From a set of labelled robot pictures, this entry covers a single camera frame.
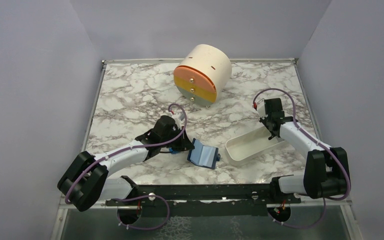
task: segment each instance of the gray wall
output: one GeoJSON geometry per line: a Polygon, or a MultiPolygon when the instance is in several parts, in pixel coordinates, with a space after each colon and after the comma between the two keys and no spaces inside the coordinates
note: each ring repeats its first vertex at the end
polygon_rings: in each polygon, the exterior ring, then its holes
{"type": "Polygon", "coordinates": [[[100,59],[68,0],[0,0],[0,239],[49,239],[100,59]]]}
{"type": "Polygon", "coordinates": [[[297,58],[331,0],[71,0],[101,58],[297,58]]]}
{"type": "Polygon", "coordinates": [[[332,0],[298,67],[325,141],[348,152],[363,237],[384,239],[384,0],[332,0]]]}

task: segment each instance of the metal frame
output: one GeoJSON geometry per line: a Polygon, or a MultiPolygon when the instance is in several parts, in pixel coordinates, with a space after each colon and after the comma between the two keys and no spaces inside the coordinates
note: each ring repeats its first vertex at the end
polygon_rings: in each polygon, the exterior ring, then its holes
{"type": "MultiPolygon", "coordinates": [[[[95,109],[98,103],[99,99],[99,93],[101,91],[102,82],[105,75],[105,70],[107,67],[107,64],[127,64],[127,63],[136,63],[136,64],[155,64],[155,63],[179,63],[182,60],[182,58],[150,58],[150,59],[124,59],[124,60],[103,60],[102,61],[102,72],[101,76],[99,78],[98,88],[96,91],[96,95],[94,98],[94,102],[92,105],[92,110],[90,113],[87,129],[85,132],[85,136],[83,139],[83,143],[81,146],[81,150],[84,151],[86,149],[86,144],[88,141],[88,136],[91,130],[93,116],[95,114],[95,109]]],[[[315,115],[313,113],[313,110],[311,109],[311,104],[308,99],[307,93],[305,91],[304,85],[302,83],[298,66],[297,66],[297,59],[296,58],[284,58],[284,59],[269,59],[269,58],[261,58],[261,59],[231,59],[232,63],[246,63],[246,62],[262,62],[262,63],[292,63],[295,67],[295,72],[298,77],[299,84],[301,86],[302,93],[304,95],[304,99],[307,103],[308,111],[311,117],[311,121],[313,122],[313,127],[315,130],[315,134],[317,138],[322,140],[322,135],[320,133],[317,119],[315,118],[315,115]]],[[[360,229],[358,227],[357,221],[354,218],[352,209],[350,205],[352,204],[352,201],[350,199],[343,200],[343,201],[331,201],[328,200],[327,204],[329,206],[340,206],[342,210],[342,214],[344,217],[345,224],[347,226],[349,236],[351,239],[356,240],[362,240],[362,235],[360,232],[360,229]]],[[[270,207],[276,207],[278,204],[266,204],[268,208],[270,207]]],[[[287,203],[286,206],[290,207],[308,207],[308,206],[321,206],[323,205],[323,201],[321,199],[311,199],[309,197],[302,196],[301,197],[301,203],[287,203]]],[[[64,196],[61,196],[57,216],[55,219],[55,224],[53,227],[51,239],[52,240],[59,240],[62,237],[62,233],[64,230],[64,225],[67,219],[67,213],[69,209],[75,209],[76,207],[73,205],[67,205],[64,201],[64,196]]],[[[107,206],[106,201],[97,201],[91,209],[136,209],[136,206],[107,206]]]]}

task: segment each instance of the marble table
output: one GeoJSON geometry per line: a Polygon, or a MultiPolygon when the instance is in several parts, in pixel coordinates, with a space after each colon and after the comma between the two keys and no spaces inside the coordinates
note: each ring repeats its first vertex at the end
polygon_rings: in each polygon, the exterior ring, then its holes
{"type": "MultiPolygon", "coordinates": [[[[112,177],[127,175],[137,184],[249,184],[268,183],[272,177],[304,172],[304,159],[285,144],[282,148],[230,165],[225,157],[227,140],[245,134],[262,124],[252,108],[259,90],[280,88],[289,92],[297,106],[297,119],[314,134],[313,123],[291,62],[233,62],[232,76],[221,98],[211,108],[186,99],[176,88],[173,70],[178,63],[111,63],[106,65],[86,150],[107,152],[130,143],[151,129],[170,103],[182,105],[188,116],[189,138],[219,148],[221,160],[216,169],[198,167],[187,161],[187,152],[159,154],[146,162],[124,168],[112,177]]],[[[264,98],[280,97],[287,116],[292,103],[280,92],[264,98]]]]}

